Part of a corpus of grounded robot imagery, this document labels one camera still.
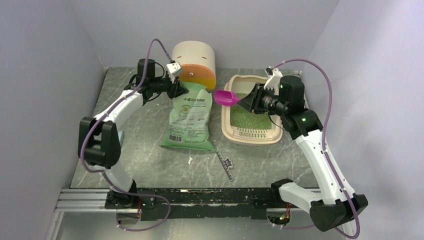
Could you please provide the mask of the magenta plastic scoop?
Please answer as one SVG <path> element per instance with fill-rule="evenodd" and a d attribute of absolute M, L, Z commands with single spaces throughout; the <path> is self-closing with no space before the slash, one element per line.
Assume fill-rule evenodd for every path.
<path fill-rule="evenodd" d="M 217 104 L 225 107 L 233 107 L 241 100 L 235 92 L 223 89 L 215 90 L 213 99 Z"/>

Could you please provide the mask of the green litter bag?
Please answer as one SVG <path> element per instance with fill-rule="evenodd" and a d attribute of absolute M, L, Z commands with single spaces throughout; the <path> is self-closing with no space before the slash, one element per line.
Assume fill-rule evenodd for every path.
<path fill-rule="evenodd" d="M 188 92 L 172 100 L 168 132 L 160 146 L 214 152 L 216 148 L 210 139 L 208 127 L 212 94 L 198 83 L 181 84 Z"/>

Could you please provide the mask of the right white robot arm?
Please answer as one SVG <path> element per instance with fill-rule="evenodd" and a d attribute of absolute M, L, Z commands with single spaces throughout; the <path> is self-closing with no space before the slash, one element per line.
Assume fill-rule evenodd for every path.
<path fill-rule="evenodd" d="M 305 106 L 304 84 L 297 76 L 283 76 L 277 89 L 275 94 L 263 83 L 256 83 L 237 105 L 254 114 L 268 113 L 281 119 L 283 129 L 305 155 L 320 194 L 286 178 L 272 183 L 270 202 L 275 207 L 290 203 L 304 210 L 322 232 L 353 221 L 368 206 L 368 200 L 355 192 L 337 167 L 323 139 L 323 124 L 317 114 Z"/>

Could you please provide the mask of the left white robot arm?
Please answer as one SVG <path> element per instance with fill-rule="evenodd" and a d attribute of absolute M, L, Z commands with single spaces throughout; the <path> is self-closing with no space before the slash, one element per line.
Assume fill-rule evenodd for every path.
<path fill-rule="evenodd" d="M 83 117 L 78 130 L 78 157 L 89 173 L 100 173 L 109 184 L 106 207 L 127 209 L 139 206 L 142 199 L 137 184 L 120 163 L 120 128 L 128 118 L 146 103 L 166 93 L 170 99 L 189 91 L 179 78 L 182 65 L 171 60 L 161 66 L 162 75 L 156 75 L 158 63 L 149 58 L 138 61 L 137 72 L 128 81 L 120 96 L 94 117 Z"/>

